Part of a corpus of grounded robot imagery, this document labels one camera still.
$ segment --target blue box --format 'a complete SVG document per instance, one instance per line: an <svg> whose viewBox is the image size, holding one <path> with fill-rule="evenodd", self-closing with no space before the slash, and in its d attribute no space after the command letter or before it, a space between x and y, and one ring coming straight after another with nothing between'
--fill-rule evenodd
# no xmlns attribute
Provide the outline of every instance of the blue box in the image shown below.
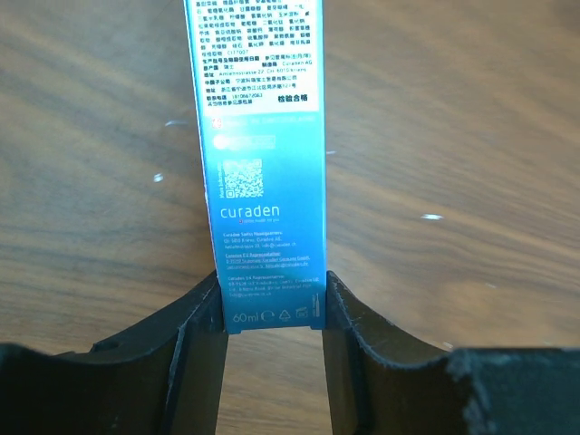
<svg viewBox="0 0 580 435"><path fill-rule="evenodd" d="M322 0L185 0L226 328L323 329Z"/></svg>

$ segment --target clamp jaw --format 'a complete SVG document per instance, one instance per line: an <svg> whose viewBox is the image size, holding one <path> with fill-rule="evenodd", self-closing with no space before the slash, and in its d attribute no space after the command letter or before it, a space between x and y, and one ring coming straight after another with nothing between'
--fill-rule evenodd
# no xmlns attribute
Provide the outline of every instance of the clamp jaw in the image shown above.
<svg viewBox="0 0 580 435"><path fill-rule="evenodd" d="M88 353L0 344L0 433L213 434L227 339L213 273ZM336 435L580 433L580 350L446 353L332 272L323 343Z"/></svg>

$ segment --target qr code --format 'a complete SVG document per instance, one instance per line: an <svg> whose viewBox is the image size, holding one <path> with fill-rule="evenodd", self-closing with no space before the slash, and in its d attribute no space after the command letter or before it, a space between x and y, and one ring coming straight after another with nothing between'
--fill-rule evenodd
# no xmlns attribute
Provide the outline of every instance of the qr code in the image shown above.
<svg viewBox="0 0 580 435"><path fill-rule="evenodd" d="M264 196L262 160L225 160L226 198L260 198Z"/></svg>

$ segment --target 60ml label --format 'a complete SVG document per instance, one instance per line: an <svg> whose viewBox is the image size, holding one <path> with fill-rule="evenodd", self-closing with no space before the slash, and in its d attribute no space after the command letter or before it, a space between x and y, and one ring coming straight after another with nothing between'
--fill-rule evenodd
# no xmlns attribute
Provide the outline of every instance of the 60ml label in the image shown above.
<svg viewBox="0 0 580 435"><path fill-rule="evenodd" d="M259 317L258 317L258 313L252 313L252 314L240 313L240 314L235 314L233 320L237 324L252 324L254 322L258 322Z"/></svg>

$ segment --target wood grain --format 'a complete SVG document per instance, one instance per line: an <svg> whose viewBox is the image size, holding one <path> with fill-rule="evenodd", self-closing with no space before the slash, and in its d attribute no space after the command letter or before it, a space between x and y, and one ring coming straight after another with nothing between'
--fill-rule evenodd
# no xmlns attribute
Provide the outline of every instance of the wood grain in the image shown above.
<svg viewBox="0 0 580 435"><path fill-rule="evenodd" d="M325 26L329 267L441 347L580 345L578 3ZM85 351L212 270L192 106L181 2L0 3L0 341ZM319 333L230 341L217 433L274 431L330 432Z"/></svg>

